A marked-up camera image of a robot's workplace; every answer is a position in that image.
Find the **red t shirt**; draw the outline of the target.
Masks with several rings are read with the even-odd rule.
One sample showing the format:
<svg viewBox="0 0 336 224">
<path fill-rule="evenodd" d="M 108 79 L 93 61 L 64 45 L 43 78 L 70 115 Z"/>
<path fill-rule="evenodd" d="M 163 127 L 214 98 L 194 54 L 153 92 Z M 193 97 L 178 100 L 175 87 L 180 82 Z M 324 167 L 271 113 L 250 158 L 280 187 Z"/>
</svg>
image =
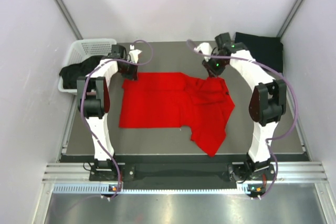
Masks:
<svg viewBox="0 0 336 224">
<path fill-rule="evenodd" d="M 213 157 L 226 138 L 235 108 L 222 78 L 200 79 L 181 72 L 141 72 L 125 80 L 119 127 L 191 129 L 193 141 Z"/>
</svg>

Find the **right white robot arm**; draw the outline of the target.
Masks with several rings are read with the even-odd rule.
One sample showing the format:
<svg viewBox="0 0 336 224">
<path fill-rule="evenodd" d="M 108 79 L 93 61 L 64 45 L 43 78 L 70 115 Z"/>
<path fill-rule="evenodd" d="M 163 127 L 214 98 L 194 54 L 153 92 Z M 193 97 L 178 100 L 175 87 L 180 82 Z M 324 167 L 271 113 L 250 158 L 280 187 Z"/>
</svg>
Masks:
<svg viewBox="0 0 336 224">
<path fill-rule="evenodd" d="M 233 179 L 240 183 L 256 180 L 270 167 L 271 139 L 282 115 L 286 112 L 287 85 L 276 80 L 256 63 L 242 43 L 234 43 L 229 33 L 215 37 L 217 48 L 201 43 L 195 51 L 203 53 L 202 65 L 210 77 L 218 77 L 226 66 L 233 67 L 249 85 L 252 95 L 249 115 L 254 122 L 253 138 L 242 168 L 231 167 Z"/>
</svg>

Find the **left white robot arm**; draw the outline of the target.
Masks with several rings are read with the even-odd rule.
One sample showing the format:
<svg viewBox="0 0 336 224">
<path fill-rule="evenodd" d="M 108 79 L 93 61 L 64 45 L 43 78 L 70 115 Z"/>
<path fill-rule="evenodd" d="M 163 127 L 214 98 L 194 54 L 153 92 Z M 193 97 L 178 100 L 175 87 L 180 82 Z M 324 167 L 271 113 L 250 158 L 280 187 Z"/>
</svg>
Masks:
<svg viewBox="0 0 336 224">
<path fill-rule="evenodd" d="M 118 178 L 119 168 L 114 157 L 114 148 L 108 130 L 110 110 L 109 85 L 114 74 L 124 78 L 137 79 L 137 63 L 140 50 L 131 45 L 126 47 L 115 44 L 111 52 L 103 56 L 98 65 L 87 75 L 77 79 L 77 105 L 81 118 L 88 127 L 94 144 L 94 161 L 91 174 L 102 180 Z"/>
</svg>

